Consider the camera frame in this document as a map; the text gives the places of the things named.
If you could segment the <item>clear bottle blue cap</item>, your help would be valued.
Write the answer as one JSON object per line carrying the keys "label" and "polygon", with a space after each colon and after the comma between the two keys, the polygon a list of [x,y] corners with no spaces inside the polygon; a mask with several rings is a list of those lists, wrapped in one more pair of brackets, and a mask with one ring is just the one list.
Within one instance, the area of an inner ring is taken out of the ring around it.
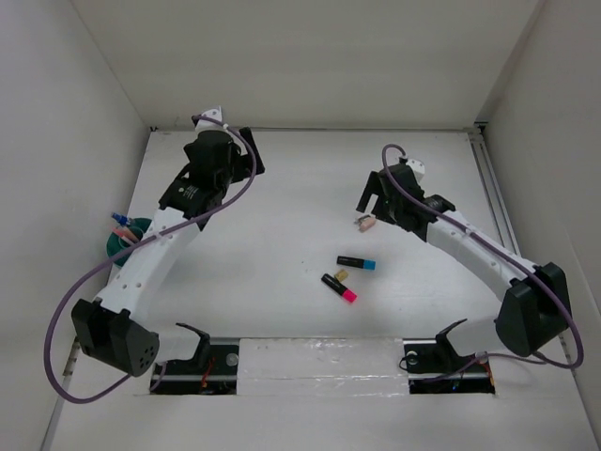
{"label": "clear bottle blue cap", "polygon": [[131,226],[132,225],[132,218],[117,213],[117,212],[112,212],[111,213],[111,217],[112,219],[120,226]]}

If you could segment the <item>pink slim highlighter pen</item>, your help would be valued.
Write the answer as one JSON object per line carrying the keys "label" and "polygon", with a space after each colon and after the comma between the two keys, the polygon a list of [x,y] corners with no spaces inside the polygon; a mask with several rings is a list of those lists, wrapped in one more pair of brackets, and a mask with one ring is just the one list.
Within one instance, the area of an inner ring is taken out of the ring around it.
{"label": "pink slim highlighter pen", "polygon": [[123,234],[121,231],[117,230],[114,232],[122,241],[124,241],[125,243],[127,243],[129,246],[134,245],[135,242],[132,241],[130,238],[128,238],[125,234]]}

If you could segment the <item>red slim highlighter pen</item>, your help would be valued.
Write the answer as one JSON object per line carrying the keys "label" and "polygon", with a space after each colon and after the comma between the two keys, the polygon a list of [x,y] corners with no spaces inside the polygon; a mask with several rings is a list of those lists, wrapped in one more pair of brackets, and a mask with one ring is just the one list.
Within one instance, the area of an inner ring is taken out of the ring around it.
{"label": "red slim highlighter pen", "polygon": [[126,227],[114,227],[112,232],[124,242],[133,245],[139,241],[137,236]]}

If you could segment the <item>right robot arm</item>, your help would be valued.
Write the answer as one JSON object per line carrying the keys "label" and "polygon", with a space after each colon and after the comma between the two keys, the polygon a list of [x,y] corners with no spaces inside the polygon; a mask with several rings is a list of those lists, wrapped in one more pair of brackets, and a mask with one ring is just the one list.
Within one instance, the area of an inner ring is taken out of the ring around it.
{"label": "right robot arm", "polygon": [[483,282],[500,301],[498,313],[461,319],[444,330],[434,358],[457,369],[471,354],[506,349],[530,357],[568,328],[570,303],[564,272],[555,264],[538,265],[491,240],[444,197],[425,195],[413,169],[402,162],[370,173],[358,211],[399,226],[440,249]]}

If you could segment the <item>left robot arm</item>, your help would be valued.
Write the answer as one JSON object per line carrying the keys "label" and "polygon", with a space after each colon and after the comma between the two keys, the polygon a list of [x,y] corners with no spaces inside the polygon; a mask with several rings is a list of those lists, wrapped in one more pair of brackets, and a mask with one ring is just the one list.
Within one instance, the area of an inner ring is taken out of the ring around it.
{"label": "left robot arm", "polygon": [[176,359],[192,373],[207,366],[204,344],[169,343],[150,329],[148,312],[176,260],[223,209],[229,187],[265,171],[249,128],[204,130],[183,150],[188,162],[160,198],[138,248],[93,300],[81,299],[71,310],[84,354],[131,377],[160,360]]}

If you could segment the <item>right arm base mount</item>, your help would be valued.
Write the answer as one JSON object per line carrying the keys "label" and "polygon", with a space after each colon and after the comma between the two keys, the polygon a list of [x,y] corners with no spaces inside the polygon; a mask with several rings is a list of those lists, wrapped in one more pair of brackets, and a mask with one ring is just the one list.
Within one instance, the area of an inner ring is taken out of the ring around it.
{"label": "right arm base mount", "polygon": [[403,340],[398,367],[408,376],[411,395],[496,394],[489,362],[476,361],[474,354],[459,356],[449,342],[448,333],[465,321],[452,323],[434,338]]}

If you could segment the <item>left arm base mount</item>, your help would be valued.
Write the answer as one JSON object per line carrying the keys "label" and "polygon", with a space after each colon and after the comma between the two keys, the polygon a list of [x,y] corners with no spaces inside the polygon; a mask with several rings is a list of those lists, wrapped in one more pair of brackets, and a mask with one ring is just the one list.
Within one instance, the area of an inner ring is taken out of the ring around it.
{"label": "left arm base mount", "polygon": [[165,396],[233,396],[237,393],[239,338],[211,338],[185,323],[177,327],[199,338],[193,356],[155,364],[149,393]]}

